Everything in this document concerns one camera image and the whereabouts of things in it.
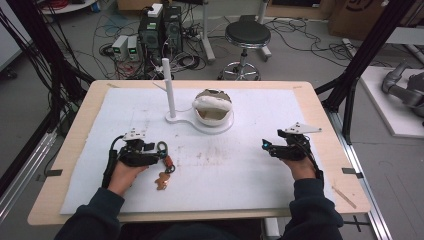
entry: black stool seat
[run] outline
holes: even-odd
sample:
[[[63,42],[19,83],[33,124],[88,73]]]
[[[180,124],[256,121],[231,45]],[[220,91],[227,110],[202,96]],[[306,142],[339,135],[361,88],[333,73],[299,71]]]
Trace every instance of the black stool seat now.
[[[227,26],[225,38],[242,48],[262,48],[271,39],[271,32],[256,21],[239,21]]]

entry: sleeve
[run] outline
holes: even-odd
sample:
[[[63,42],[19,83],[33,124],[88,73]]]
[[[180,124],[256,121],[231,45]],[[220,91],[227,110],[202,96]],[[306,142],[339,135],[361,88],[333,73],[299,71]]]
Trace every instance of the sleeve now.
[[[294,196],[290,203],[292,219],[286,225],[283,240],[342,239],[338,228],[343,226],[343,219],[334,203],[325,198],[321,180],[295,181]]]
[[[115,193],[99,188],[90,203],[78,207],[66,221],[55,240],[117,239],[120,231],[117,216],[124,201]]]

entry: white mat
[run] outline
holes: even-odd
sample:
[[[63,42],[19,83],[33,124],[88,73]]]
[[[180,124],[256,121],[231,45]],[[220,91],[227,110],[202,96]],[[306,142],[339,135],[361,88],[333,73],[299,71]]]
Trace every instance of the white mat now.
[[[177,110],[190,108],[201,91],[175,89]],[[141,173],[127,191],[121,212],[287,208],[294,198],[291,173],[261,145],[262,138],[285,144],[277,136],[277,129],[297,121],[305,123],[294,93],[234,89],[226,92],[233,101],[234,125],[223,134],[211,136],[188,124],[168,124],[165,114],[169,109],[162,90],[110,89],[72,174],[61,214],[72,214],[89,202],[101,185],[113,139],[133,127],[146,132],[146,142],[168,143],[176,171],[164,191],[156,190],[154,183],[164,170],[163,163]],[[123,144],[118,141],[115,149]],[[333,199],[328,183],[325,193]]]
[[[424,118],[415,115],[399,98],[381,90],[384,77],[392,70],[393,68],[368,67],[362,74],[361,82],[393,136],[424,138]],[[406,88],[409,77],[421,72],[423,70],[406,69],[397,85]]]

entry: chrome stool leg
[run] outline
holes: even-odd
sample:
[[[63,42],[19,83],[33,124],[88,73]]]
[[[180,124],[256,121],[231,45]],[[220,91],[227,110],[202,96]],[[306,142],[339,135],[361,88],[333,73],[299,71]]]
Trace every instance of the chrome stool leg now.
[[[261,80],[259,70],[250,63],[246,63],[247,49],[243,49],[240,57],[240,62],[228,64],[221,72],[218,79],[224,80]]]

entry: floor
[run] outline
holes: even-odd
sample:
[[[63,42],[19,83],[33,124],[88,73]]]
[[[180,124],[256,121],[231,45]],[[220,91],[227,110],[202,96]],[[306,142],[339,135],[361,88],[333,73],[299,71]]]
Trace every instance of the floor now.
[[[78,61],[84,68],[96,79],[114,78],[113,63],[98,54],[101,45],[113,42],[113,38],[106,38],[105,34],[113,36],[115,30],[106,25],[128,24],[121,32],[125,34],[125,31],[131,32],[138,27],[136,23],[138,16],[122,14],[116,10],[116,5],[111,4],[100,13],[92,13],[87,9],[61,15],[59,19]],[[214,30],[210,35],[217,36],[211,38],[216,61],[199,71],[187,70],[175,73],[176,80],[216,79],[226,64],[239,58],[240,49],[219,37],[223,36],[227,20],[217,17],[211,18],[209,22],[210,29]],[[326,22],[289,23],[296,26],[306,24],[306,31],[319,37],[320,48],[341,43],[341,38],[328,35]],[[263,57],[254,51],[249,51],[249,61],[260,69],[262,80],[309,81],[314,87],[318,87],[338,77],[349,60],[337,59],[330,51],[315,53],[331,61],[318,57],[311,51],[293,49],[310,49],[313,43],[314,39],[307,38],[299,31],[286,30],[282,37],[273,32],[268,45],[272,52],[269,61],[264,62]],[[358,47],[361,42],[353,41],[353,44]],[[104,67],[96,63],[90,55],[100,59]],[[423,68],[420,62],[399,45],[385,45],[372,65],[396,66],[402,59],[407,59],[413,68]],[[18,57],[11,66],[18,73],[18,77],[7,79],[2,75],[0,79],[0,101],[3,103],[0,105],[0,149],[3,153],[0,174],[4,173],[48,112],[48,92],[36,77],[25,56]],[[325,99],[326,95],[322,94],[319,97]],[[343,116],[343,105],[340,112]],[[361,84],[357,87],[351,137],[392,239],[424,239],[424,190],[421,187],[424,140],[392,137]],[[30,226],[26,218],[43,185],[42,181],[37,181],[37,176],[42,174],[48,160],[54,158],[62,141],[63,136],[58,137],[55,146],[1,223],[0,239],[53,239],[60,229],[60,226]],[[356,218],[359,222],[368,222],[365,215],[343,217],[345,221],[353,222]],[[278,219],[281,233],[288,220]],[[344,239],[376,239],[371,227],[367,225],[358,227],[345,224],[341,228],[341,233]]]

